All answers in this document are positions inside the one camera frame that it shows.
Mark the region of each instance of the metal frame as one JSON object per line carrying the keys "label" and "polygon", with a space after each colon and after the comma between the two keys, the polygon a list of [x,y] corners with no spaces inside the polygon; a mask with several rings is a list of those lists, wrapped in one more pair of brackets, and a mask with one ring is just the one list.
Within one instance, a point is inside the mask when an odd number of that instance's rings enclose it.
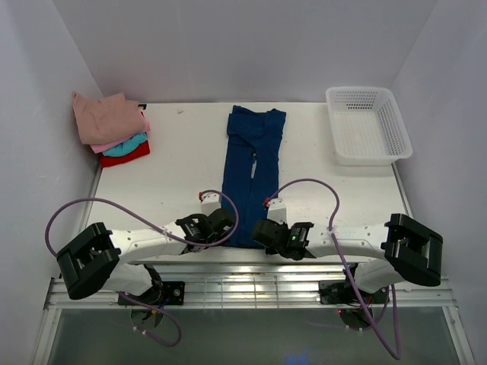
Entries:
{"label": "metal frame", "polygon": [[[393,172],[405,212],[412,217],[396,164]],[[94,174],[89,196],[94,196],[101,168]],[[92,203],[88,202],[78,226],[86,227]],[[164,280],[185,281],[185,304],[181,309],[281,309],[281,308],[336,308],[321,305],[318,281],[344,280],[341,265],[158,265],[156,269]],[[456,301],[443,277],[439,287],[420,287],[414,284],[396,285],[398,306],[442,307],[460,363],[475,364],[472,352],[458,316]],[[62,280],[53,279],[46,298],[41,331],[34,351],[35,365],[49,361],[59,319],[63,309],[125,309],[116,304],[117,294],[101,291],[84,300],[68,298]]]}

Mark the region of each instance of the blue garment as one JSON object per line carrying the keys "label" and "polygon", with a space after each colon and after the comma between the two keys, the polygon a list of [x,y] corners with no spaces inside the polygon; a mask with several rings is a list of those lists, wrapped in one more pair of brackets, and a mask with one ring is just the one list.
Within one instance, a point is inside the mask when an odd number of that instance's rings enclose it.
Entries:
{"label": "blue garment", "polygon": [[145,133],[137,133],[125,142],[119,143],[115,147],[111,147],[103,152],[104,156],[121,157],[134,151],[140,144],[147,141],[147,135]]}
{"label": "blue garment", "polygon": [[[267,216],[263,202],[279,187],[279,146],[286,113],[255,113],[234,106],[228,117],[228,146],[222,192],[237,206],[240,224],[225,246],[262,249],[252,241],[256,222]],[[223,201],[222,206],[232,210]]]}

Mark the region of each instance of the laundry basket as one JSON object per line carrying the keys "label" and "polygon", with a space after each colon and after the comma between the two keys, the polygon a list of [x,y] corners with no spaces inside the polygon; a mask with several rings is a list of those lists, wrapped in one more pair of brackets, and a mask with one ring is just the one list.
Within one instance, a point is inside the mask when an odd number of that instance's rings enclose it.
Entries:
{"label": "laundry basket", "polygon": [[326,102],[341,165],[388,165],[411,156],[411,142],[390,90],[331,87]]}

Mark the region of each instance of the white wall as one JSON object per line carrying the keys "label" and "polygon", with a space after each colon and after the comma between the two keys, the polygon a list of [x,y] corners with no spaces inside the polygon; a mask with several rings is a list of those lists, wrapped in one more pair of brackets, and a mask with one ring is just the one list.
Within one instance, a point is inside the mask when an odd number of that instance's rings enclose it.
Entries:
{"label": "white wall", "polygon": [[393,84],[415,153],[399,164],[417,219],[444,236],[444,273],[487,363],[487,3],[439,0]]}
{"label": "white wall", "polygon": [[390,87],[437,0],[54,0],[104,94],[323,101]]}
{"label": "white wall", "polygon": [[[43,243],[49,216],[86,196],[94,158],[80,147],[71,92],[100,96],[50,0],[0,0],[0,363],[29,362],[56,262]],[[71,236],[79,209],[52,238]]]}

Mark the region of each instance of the white table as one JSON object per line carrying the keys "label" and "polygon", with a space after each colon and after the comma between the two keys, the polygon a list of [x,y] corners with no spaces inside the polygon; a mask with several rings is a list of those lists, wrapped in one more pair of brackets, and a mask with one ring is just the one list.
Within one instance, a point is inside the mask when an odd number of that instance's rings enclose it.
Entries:
{"label": "white table", "polygon": [[[101,172],[96,196],[120,203],[150,221],[164,225],[200,212],[198,192],[221,189],[227,150],[226,126],[233,103],[148,104],[151,153]],[[333,186],[341,198],[338,226],[383,224],[391,213],[404,213],[403,197],[393,167],[342,167],[337,164],[325,103],[238,103],[257,112],[276,108],[287,113],[279,152],[279,182],[313,177]],[[327,189],[305,182],[281,197],[288,222],[326,224],[334,207]],[[95,203],[88,222],[108,229],[145,225],[108,205]],[[149,261],[211,263],[293,263],[263,250],[216,247],[198,254],[165,256]],[[301,263],[336,262],[336,258]]]}

